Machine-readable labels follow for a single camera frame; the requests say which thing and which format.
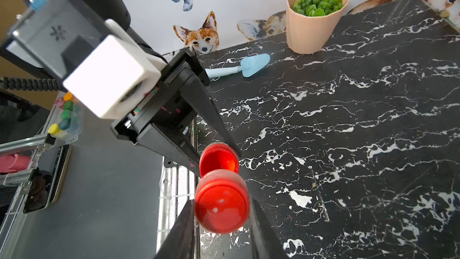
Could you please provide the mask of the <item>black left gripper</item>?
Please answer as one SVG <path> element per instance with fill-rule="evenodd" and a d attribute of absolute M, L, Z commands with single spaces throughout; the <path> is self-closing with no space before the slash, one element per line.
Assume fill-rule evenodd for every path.
<path fill-rule="evenodd" d="M 144 99 L 111 124 L 116 138 L 138 143 L 200 176 L 200 156 L 182 134 L 198 114 L 242 157 L 206 90 L 210 79 L 197 56 L 184 48 L 161 73 L 159 82 Z"/>

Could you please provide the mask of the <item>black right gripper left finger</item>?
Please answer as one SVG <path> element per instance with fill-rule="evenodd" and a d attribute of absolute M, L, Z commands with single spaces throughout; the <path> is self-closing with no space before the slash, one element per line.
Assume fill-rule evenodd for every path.
<path fill-rule="evenodd" d="M 154 259 L 193 259 L 195 256 L 194 200 L 188 200 Z"/>

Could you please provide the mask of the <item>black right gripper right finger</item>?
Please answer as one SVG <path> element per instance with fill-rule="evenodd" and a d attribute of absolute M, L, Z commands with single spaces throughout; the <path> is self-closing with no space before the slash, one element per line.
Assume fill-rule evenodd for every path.
<path fill-rule="evenodd" d="M 267 216 L 255 199 L 250 199 L 249 226 L 253 259 L 288 258 Z"/>

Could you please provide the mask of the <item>red paint jar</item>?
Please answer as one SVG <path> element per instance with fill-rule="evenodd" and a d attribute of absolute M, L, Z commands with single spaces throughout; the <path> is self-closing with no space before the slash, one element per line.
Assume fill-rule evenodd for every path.
<path fill-rule="evenodd" d="M 199 170 L 203 177 L 215 170 L 229 170 L 239 174 L 239 157 L 226 143 L 214 142 L 209 144 L 200 157 Z"/>

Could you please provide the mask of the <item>red paint jar lid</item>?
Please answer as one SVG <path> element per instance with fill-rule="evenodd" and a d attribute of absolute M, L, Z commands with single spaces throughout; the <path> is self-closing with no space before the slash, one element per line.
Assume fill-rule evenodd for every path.
<path fill-rule="evenodd" d="M 200 181 L 195 194 L 195 216 L 212 233 L 238 230 L 249 218 L 250 195 L 243 178 L 225 169 L 214 170 Z"/>

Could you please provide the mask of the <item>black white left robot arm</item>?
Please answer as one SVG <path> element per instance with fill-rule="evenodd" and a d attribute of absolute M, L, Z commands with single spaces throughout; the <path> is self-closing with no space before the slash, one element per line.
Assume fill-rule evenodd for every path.
<path fill-rule="evenodd" d="M 239 171 L 241 152 L 207 91 L 210 73 L 189 49 L 167 61 L 84 0 L 30 0 L 9 30 L 47 79 L 4 77 L 5 89 L 66 90 L 111 130 L 197 176 Z"/>

